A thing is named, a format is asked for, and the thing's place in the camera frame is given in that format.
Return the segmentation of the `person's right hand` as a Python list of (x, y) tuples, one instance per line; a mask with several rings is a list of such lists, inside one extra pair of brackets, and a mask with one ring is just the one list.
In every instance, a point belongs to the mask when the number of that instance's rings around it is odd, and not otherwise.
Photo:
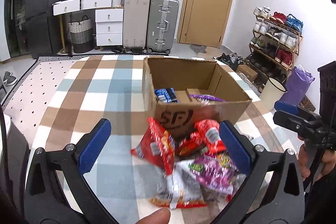
[[(308, 155), (306, 151), (306, 145), (302, 144), (298, 153), (298, 165), (303, 180), (308, 178), (310, 175), (310, 167), (313, 164), (313, 159), (313, 157), (311, 158), (311, 156)], [(329, 174), (335, 168), (335, 151), (327, 149), (323, 154), (321, 162), (324, 164), (324, 166), (318, 175), (318, 180)]]

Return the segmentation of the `person's left hand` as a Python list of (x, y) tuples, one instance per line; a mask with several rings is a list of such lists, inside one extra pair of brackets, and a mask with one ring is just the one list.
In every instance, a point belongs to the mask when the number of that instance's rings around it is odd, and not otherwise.
[(171, 212), (167, 208), (161, 208), (151, 215), (140, 219), (136, 224), (168, 224), (171, 217)]

